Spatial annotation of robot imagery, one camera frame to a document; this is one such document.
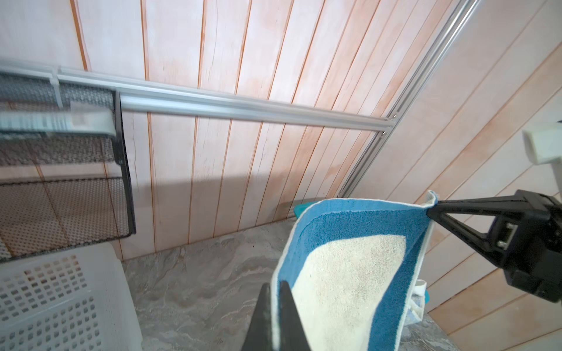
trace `towel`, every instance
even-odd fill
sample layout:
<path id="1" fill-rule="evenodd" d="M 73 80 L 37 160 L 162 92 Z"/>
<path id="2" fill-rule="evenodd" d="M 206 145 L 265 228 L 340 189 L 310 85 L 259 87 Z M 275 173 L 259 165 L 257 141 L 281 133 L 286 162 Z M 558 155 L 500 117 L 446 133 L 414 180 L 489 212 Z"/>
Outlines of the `towel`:
<path id="1" fill-rule="evenodd" d="M 296 221 L 271 278 L 271 333 L 280 346 L 287 281 L 312 351 L 397 350 L 432 229 L 422 205 L 329 199 Z"/>

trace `wooden wall panel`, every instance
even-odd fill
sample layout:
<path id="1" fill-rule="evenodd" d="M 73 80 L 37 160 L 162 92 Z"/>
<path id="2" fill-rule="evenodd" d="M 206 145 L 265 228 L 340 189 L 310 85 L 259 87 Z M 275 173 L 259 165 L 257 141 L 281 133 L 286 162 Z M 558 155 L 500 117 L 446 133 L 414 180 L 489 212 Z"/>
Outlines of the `wooden wall panel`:
<path id="1" fill-rule="evenodd" d="M 500 351 L 560 328 L 560 304 L 525 295 L 449 337 L 463 351 Z"/>
<path id="2" fill-rule="evenodd" d="M 503 270 L 494 270 L 429 315 L 450 334 L 524 294 L 505 282 Z"/>
<path id="3" fill-rule="evenodd" d="M 542 1 L 480 3 L 463 34 L 453 43 L 399 128 L 365 173 L 369 181 L 359 184 L 355 194 L 388 198 L 541 4 Z M 510 7 L 509 12 L 504 11 L 506 6 Z M 499 16 L 505 21 L 498 21 Z"/>
<path id="4" fill-rule="evenodd" d="M 368 94 L 359 109 L 359 114 L 371 115 L 373 113 L 380 97 L 390 83 L 400 63 L 404 60 L 408 49 L 418 36 L 420 29 L 425 23 L 435 3 L 435 0 L 418 0 L 416 2 L 414 9 L 408 16 L 408 21 L 400 31 L 400 35 L 394 42 L 392 49 L 377 74 L 377 78 L 374 80 L 373 85 L 368 91 Z"/>
<path id="5" fill-rule="evenodd" d="M 240 224 L 238 225 L 239 230 L 256 225 L 257 215 L 264 198 L 265 188 L 268 184 L 284 127 L 283 124 L 273 123 L 263 123 L 261 126 L 260 137 L 257 142 L 248 188 L 242 207 Z"/>
<path id="6" fill-rule="evenodd" d="M 456 1 L 437 0 L 406 56 L 396 69 L 396 73 L 385 88 L 371 116 L 383 117 L 389 112 L 403 90 L 403 85 L 413 75 L 415 68 L 433 44 L 435 37 L 439 34 L 440 29 L 448 20 L 456 5 Z"/>
<path id="7" fill-rule="evenodd" d="M 17 60 L 84 68 L 68 1 L 3 1 L 0 48 L 1 56 Z"/>
<path id="8" fill-rule="evenodd" d="M 543 6 L 388 199 L 413 202 L 562 40 L 561 2 Z"/>
<path id="9" fill-rule="evenodd" d="M 241 68 L 248 0 L 205 2 L 199 88 L 235 93 Z M 212 238 L 231 121 L 199 118 L 189 223 L 189 242 Z"/>
<path id="10" fill-rule="evenodd" d="M 24 1 L 2 5 L 0 48 L 17 59 L 328 110 L 373 96 L 374 108 L 400 93 L 457 1 Z M 138 227 L 114 243 L 123 259 L 336 196 L 374 135 L 199 116 L 123 119 Z"/>
<path id="11" fill-rule="evenodd" d="M 562 111 L 562 3 L 499 5 L 479 4 L 354 194 L 418 203 L 427 189 L 441 199 L 517 189 L 559 197 L 550 165 L 529 162 L 521 133 Z M 479 231 L 492 222 L 455 217 Z M 420 272 L 425 308 L 462 351 L 552 349 L 559 304 L 507 286 L 503 275 L 437 226 Z"/>
<path id="12" fill-rule="evenodd" d="M 562 329 L 558 329 L 536 339 L 519 344 L 508 351 L 550 351 L 562 344 Z"/>
<path id="13" fill-rule="evenodd" d="M 146 0 L 142 5 L 147 79 L 196 88 L 203 0 Z M 159 251 L 188 243 L 195 118 L 151 114 L 149 123 Z"/>
<path id="14" fill-rule="evenodd" d="M 237 94 L 269 97 L 291 5 L 290 0 L 252 2 Z M 256 122 L 232 122 L 214 235 L 238 230 L 260 128 Z"/>

